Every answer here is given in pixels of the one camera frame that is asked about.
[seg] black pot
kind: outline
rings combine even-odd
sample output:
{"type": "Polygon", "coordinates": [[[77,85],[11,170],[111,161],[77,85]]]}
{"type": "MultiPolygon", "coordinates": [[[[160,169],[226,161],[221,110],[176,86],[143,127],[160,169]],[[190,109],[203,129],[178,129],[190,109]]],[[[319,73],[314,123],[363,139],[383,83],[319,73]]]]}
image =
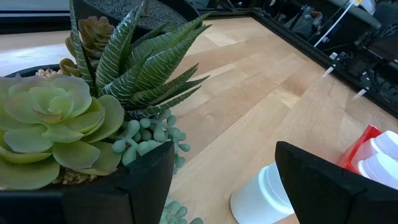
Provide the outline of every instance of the black pot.
{"type": "MultiPolygon", "coordinates": [[[[38,69],[17,73],[35,75],[38,69]]],[[[128,166],[88,185],[1,191],[0,223],[159,224],[174,168],[174,144],[165,142],[128,166]]]]}
{"type": "MultiPolygon", "coordinates": [[[[185,0],[158,0],[158,1],[164,3],[168,7],[172,8],[174,11],[178,12],[187,21],[192,21],[197,17],[199,17],[199,12],[185,0]]],[[[105,16],[108,18],[109,23],[114,25],[115,27],[120,23],[119,19],[109,15],[108,13],[102,10],[93,7],[92,5],[84,2],[84,0],[74,0],[73,3],[75,6],[75,14],[77,20],[87,19],[87,17],[89,16],[96,16],[98,18],[101,16],[105,16]]],[[[138,38],[147,34],[151,30],[152,29],[147,27],[137,26],[132,35],[132,41],[137,40],[138,38]]]]}

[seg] gravel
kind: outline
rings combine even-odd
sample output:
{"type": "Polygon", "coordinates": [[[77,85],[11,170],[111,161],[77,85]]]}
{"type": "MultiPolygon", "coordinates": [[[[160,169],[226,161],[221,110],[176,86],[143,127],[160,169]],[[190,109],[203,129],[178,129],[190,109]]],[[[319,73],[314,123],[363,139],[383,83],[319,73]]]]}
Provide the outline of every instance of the gravel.
{"type": "MultiPolygon", "coordinates": [[[[84,0],[88,4],[107,12],[109,15],[121,20],[129,13],[129,11],[141,4],[141,0],[84,0]]],[[[156,28],[165,22],[175,22],[177,26],[183,25],[187,22],[179,13],[158,2],[157,0],[148,0],[149,17],[143,17],[138,24],[146,28],[156,28]]]]}

